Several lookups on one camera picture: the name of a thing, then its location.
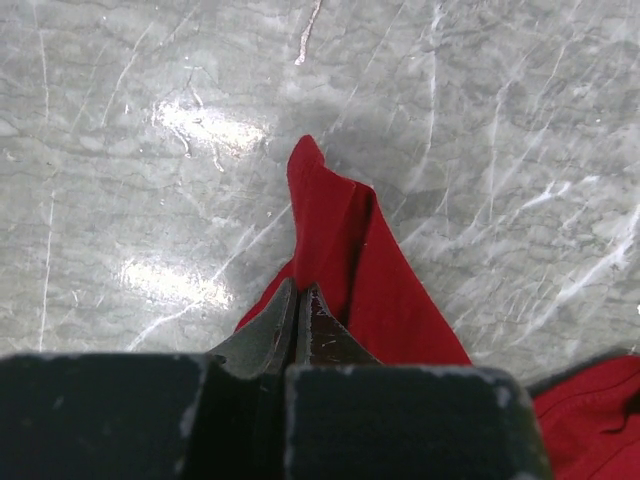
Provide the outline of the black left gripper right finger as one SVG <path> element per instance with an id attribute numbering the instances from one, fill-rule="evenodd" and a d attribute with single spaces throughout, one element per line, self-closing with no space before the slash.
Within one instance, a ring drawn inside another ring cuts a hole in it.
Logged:
<path id="1" fill-rule="evenodd" d="M 380 365 L 330 312 L 318 284 L 302 294 L 295 363 L 301 365 Z"/>

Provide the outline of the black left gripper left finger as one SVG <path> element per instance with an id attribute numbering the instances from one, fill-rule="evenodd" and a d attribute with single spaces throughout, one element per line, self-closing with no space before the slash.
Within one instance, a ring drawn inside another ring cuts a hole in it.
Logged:
<path id="1" fill-rule="evenodd" d="M 288 355 L 296 324 L 298 293 L 286 278 L 259 314 L 214 347 L 214 365 L 236 378 L 279 372 Z"/>

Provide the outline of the red t-shirt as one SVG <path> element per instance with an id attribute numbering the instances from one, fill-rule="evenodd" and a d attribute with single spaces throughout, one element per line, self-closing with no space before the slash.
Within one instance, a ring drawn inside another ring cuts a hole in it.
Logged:
<path id="1" fill-rule="evenodd" d="M 380 365 L 294 364 L 285 375 L 288 479 L 635 479 L 639 358 L 601 358 L 527 392 L 475 366 L 414 274 L 374 191 L 326 164 L 310 136 L 287 165 L 293 257 L 332 315 Z"/>

